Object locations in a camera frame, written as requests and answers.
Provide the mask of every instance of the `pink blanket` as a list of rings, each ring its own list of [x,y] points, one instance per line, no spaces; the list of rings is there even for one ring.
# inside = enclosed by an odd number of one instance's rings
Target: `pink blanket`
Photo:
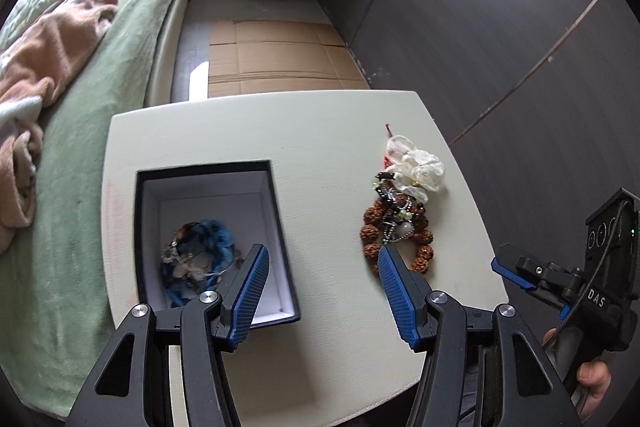
[[[33,221],[40,110],[78,76],[110,27],[117,3],[65,0],[0,57],[0,253],[16,229]]]

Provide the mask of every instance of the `cardboard sheet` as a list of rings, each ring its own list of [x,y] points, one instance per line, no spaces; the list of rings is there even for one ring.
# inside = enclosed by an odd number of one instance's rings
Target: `cardboard sheet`
[[[315,89],[369,89],[328,24],[218,21],[209,41],[209,97]]]

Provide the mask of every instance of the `wall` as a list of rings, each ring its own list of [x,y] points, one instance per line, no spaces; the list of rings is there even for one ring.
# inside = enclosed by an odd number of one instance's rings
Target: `wall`
[[[450,143],[530,74],[452,146],[494,248],[581,266],[585,218],[621,186],[640,194],[640,25],[624,0],[598,0],[533,73],[593,0],[318,1],[371,86],[417,91]],[[537,336],[558,323],[507,291]],[[611,367],[591,426],[606,425],[638,378],[640,335]]]

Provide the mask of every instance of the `bed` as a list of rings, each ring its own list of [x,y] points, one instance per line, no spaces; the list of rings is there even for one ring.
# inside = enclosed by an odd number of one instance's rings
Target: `bed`
[[[89,63],[40,117],[34,223],[0,255],[0,365],[26,405],[60,419],[114,331],[100,243],[111,117],[168,103],[186,3],[120,0]]]

